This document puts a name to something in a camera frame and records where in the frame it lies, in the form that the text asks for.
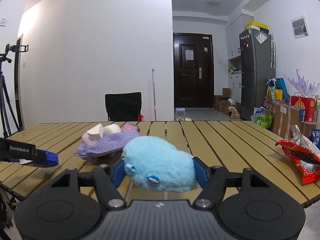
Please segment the pink satin cloth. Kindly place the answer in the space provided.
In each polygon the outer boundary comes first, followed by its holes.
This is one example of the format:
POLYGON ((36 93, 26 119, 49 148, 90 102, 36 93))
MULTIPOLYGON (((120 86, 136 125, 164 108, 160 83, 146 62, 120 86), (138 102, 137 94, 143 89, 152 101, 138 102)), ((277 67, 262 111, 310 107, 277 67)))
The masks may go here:
POLYGON ((126 122, 121 127, 121 131, 122 132, 132 132, 132 131, 140 132, 140 128, 137 125, 134 125, 134 124, 131 124, 129 122, 126 122))

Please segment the ceiling lamp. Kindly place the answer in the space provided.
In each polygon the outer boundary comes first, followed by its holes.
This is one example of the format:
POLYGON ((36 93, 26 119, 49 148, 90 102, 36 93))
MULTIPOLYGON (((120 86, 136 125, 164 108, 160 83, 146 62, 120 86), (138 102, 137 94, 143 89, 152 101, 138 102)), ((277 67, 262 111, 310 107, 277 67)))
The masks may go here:
POLYGON ((207 4, 212 7, 217 7, 217 6, 221 5, 221 1, 220 0, 208 0, 207 4))

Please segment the cardboard box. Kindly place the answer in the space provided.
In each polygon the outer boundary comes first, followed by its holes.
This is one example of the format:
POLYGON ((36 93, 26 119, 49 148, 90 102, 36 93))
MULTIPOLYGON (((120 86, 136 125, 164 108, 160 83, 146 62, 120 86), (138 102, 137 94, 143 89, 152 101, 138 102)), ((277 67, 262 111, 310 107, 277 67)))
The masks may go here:
POLYGON ((299 121, 299 110, 296 107, 276 103, 274 109, 273 133, 284 139, 290 137, 290 127, 292 125, 297 125, 306 137, 309 137, 311 130, 319 125, 316 122, 299 121))

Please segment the purple knitted cloth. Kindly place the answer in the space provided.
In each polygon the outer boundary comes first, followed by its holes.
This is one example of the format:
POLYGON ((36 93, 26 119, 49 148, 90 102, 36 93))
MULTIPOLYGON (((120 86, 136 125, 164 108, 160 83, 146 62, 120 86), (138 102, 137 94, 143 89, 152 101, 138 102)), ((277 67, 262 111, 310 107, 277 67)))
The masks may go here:
POLYGON ((105 135, 93 146, 79 145, 74 155, 90 163, 96 163, 100 157, 122 151, 129 141, 139 136, 138 131, 105 135))

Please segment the red snack bag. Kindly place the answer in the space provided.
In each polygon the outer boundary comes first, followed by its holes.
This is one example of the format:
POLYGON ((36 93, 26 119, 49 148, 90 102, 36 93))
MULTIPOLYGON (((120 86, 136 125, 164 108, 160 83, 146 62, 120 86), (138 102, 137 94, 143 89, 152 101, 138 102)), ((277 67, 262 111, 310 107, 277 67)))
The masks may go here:
POLYGON ((306 137, 298 125, 290 127, 290 139, 276 142, 290 158, 299 172, 302 173, 302 184, 310 184, 319 180, 319 129, 311 130, 311 139, 306 137))

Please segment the purple artificial flower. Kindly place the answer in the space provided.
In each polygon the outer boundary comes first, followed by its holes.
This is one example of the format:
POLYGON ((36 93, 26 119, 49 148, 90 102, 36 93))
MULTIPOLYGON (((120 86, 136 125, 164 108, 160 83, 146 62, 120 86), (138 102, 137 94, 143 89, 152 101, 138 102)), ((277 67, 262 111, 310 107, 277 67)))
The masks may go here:
POLYGON ((304 76, 301 76, 299 74, 299 69, 296 69, 296 79, 294 78, 289 78, 289 77, 285 77, 285 79, 296 89, 296 91, 302 95, 302 96, 306 96, 306 97, 312 97, 315 96, 317 94, 317 92, 319 91, 319 83, 311 83, 308 80, 305 79, 304 76))

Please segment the green plastic bag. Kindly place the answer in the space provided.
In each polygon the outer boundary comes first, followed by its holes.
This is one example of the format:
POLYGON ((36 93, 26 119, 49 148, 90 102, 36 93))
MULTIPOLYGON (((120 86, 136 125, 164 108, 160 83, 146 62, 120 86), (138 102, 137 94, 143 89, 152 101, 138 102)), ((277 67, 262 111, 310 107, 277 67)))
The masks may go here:
POLYGON ((272 125, 272 115, 258 114, 255 123, 262 128, 268 129, 272 125))

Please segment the clear plastic container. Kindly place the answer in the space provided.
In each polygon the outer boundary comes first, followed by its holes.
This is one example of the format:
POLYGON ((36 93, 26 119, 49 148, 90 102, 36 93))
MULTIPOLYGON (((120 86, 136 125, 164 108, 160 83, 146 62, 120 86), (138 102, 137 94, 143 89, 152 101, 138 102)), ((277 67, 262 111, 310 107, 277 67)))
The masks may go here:
POLYGON ((185 121, 186 120, 185 108, 183 108, 183 107, 176 108, 176 120, 177 121, 185 121))

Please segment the white paper cup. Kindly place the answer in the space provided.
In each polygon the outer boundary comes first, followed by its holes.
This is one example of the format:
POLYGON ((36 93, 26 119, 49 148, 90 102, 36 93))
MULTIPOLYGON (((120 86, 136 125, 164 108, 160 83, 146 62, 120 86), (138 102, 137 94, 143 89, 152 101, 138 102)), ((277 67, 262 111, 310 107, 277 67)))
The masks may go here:
POLYGON ((97 124, 96 126, 89 129, 87 132, 88 138, 92 141, 99 141, 104 134, 104 127, 102 124, 97 124))

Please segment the dark wooden door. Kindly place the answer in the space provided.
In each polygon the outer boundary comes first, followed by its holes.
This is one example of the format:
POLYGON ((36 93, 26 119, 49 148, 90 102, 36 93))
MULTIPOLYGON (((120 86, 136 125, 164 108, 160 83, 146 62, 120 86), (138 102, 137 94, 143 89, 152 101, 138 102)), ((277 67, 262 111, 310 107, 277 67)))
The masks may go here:
POLYGON ((174 106, 213 108, 212 36, 174 33, 174 106))

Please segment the white mop stick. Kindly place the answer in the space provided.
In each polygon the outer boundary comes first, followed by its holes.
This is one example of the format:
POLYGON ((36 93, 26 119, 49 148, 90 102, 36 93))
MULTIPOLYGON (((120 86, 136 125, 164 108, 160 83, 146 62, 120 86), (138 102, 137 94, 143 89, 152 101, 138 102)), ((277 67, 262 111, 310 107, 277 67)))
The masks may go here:
POLYGON ((157 121, 157 109, 156 109, 156 90, 155 90, 155 69, 152 68, 151 71, 151 77, 152 77, 152 92, 153 92, 153 112, 155 116, 155 121, 157 121))

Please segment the dark grey refrigerator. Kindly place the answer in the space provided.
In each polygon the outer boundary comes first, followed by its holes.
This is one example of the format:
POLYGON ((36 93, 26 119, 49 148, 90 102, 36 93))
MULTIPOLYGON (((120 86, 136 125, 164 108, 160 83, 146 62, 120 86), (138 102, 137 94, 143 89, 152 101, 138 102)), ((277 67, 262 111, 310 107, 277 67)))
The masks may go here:
POLYGON ((276 77, 272 66, 271 35, 249 28, 239 35, 241 52, 241 118, 250 120, 264 105, 267 81, 276 77))

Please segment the light blue plush toy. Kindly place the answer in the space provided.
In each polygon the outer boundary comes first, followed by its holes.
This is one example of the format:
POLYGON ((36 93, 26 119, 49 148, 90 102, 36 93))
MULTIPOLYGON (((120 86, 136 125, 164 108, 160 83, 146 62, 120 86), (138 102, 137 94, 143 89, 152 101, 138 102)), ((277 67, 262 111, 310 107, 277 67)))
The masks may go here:
POLYGON ((199 187, 193 156, 159 137, 132 139, 122 159, 126 175, 141 189, 185 192, 199 187))

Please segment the red gift bag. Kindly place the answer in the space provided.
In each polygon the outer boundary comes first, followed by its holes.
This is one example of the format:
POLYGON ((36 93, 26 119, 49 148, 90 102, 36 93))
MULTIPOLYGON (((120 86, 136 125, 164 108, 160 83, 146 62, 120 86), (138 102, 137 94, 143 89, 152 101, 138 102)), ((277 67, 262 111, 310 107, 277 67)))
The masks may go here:
POLYGON ((291 106, 305 110, 304 121, 313 122, 315 115, 316 101, 314 98, 304 96, 291 96, 291 106))

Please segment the black folding chair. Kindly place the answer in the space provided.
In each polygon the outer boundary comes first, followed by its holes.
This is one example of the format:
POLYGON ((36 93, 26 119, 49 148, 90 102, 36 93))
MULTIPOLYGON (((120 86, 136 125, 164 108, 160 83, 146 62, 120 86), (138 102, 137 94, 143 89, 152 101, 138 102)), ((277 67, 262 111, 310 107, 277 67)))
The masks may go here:
POLYGON ((106 94, 105 107, 109 121, 139 121, 141 92, 106 94))

